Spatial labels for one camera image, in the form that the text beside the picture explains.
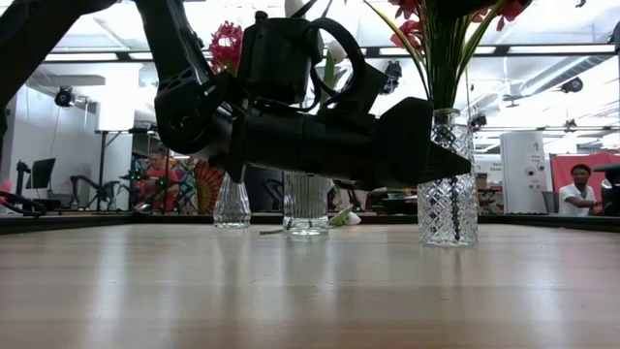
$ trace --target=person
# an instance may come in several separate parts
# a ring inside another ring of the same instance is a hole
[[[179,178],[175,171],[166,169],[166,152],[157,148],[151,151],[148,155],[148,168],[144,172],[150,177],[163,178],[168,170],[168,182],[173,183],[168,185],[166,194],[166,211],[174,209],[174,200],[178,193],[178,181]],[[151,204],[153,208],[161,208],[164,206],[164,190],[159,188],[159,184],[154,179],[146,179],[141,186],[142,196],[147,204]]]
[[[594,196],[594,189],[588,185],[592,170],[587,165],[578,164],[571,169],[573,184],[560,188],[560,214],[584,217],[595,213],[601,203]]]

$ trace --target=wooden table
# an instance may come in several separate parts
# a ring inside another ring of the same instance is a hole
[[[620,235],[483,225],[478,247],[442,249],[415,226],[258,230],[2,236],[1,346],[620,347]]]

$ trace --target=clear glass vase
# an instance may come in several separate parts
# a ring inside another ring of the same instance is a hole
[[[329,233],[327,192],[330,181],[319,176],[284,173],[285,234],[317,236]]]
[[[251,218],[245,184],[233,182],[226,174],[213,210],[213,224],[217,228],[244,229],[250,226]]]
[[[472,170],[418,186],[418,222],[425,244],[471,246],[478,242],[474,134],[468,125],[455,123],[459,115],[453,109],[435,111],[431,140],[470,160]]]

